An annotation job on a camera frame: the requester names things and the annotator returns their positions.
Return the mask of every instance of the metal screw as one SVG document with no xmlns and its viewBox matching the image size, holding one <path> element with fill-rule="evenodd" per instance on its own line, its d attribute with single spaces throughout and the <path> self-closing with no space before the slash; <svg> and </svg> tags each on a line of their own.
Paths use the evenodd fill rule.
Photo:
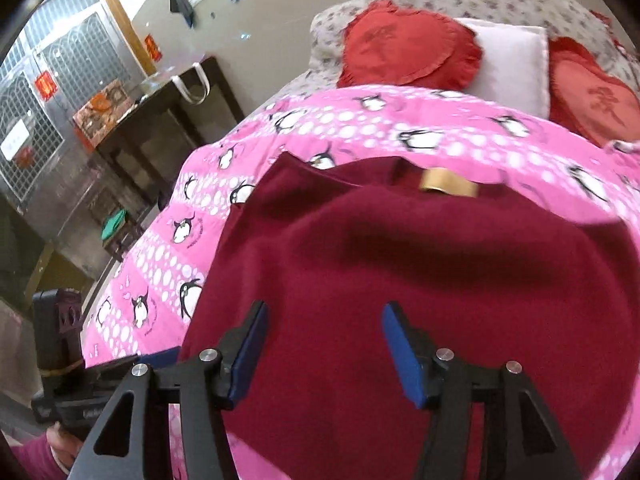
<svg viewBox="0 0 640 480">
<path fill-rule="evenodd" d="M 140 363 L 138 365 L 135 365 L 132 369 L 131 369 L 131 373 L 132 375 L 135 375 L 136 377 L 140 377 L 143 376 L 144 374 L 146 374 L 149 371 L 149 367 L 147 365 L 145 365 L 144 363 Z"/>
<path fill-rule="evenodd" d="M 207 348 L 200 352 L 200 360 L 208 363 L 218 358 L 218 352 L 213 348 Z"/>
<path fill-rule="evenodd" d="M 438 348 L 436 350 L 436 357 L 441 361 L 451 361 L 454 356 L 453 350 L 448 348 Z"/>
<path fill-rule="evenodd" d="M 507 370 L 512 374 L 519 374 L 522 371 L 522 365 L 517 361 L 508 361 Z"/>
</svg>

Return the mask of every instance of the white pillow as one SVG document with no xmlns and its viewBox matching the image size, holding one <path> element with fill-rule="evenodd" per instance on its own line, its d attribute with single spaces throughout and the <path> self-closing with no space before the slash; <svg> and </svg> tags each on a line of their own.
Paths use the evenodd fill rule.
<svg viewBox="0 0 640 480">
<path fill-rule="evenodd" d="M 549 52 L 543 27 L 459 18 L 476 33 L 480 70 L 465 93 L 543 119 L 549 117 Z"/>
</svg>

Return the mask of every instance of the green cloth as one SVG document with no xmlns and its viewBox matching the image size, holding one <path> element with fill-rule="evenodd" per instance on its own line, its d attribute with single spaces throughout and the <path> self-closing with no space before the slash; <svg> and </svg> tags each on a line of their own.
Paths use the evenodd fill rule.
<svg viewBox="0 0 640 480">
<path fill-rule="evenodd" d="M 120 209 L 120 211 L 112 215 L 111 218 L 104 223 L 104 228 L 102 229 L 102 241 L 108 240 L 115 234 L 118 227 L 124 224 L 126 215 L 127 211 Z"/>
</svg>

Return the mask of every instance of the human hand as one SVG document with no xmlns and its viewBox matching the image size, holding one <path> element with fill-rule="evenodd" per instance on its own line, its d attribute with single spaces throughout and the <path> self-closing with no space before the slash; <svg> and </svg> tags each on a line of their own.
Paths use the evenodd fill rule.
<svg viewBox="0 0 640 480">
<path fill-rule="evenodd" d="M 71 469 L 82 448 L 82 441 L 56 422 L 55 425 L 47 428 L 47 442 L 51 446 L 54 457 L 64 467 Z"/>
</svg>

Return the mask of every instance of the person's arm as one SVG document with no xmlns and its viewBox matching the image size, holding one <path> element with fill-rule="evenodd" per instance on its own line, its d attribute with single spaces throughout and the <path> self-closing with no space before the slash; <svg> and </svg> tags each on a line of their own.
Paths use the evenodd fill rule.
<svg viewBox="0 0 640 480">
<path fill-rule="evenodd" d="M 12 451 L 31 480 L 64 480 L 81 447 L 80 440 L 56 424 Z"/>
</svg>

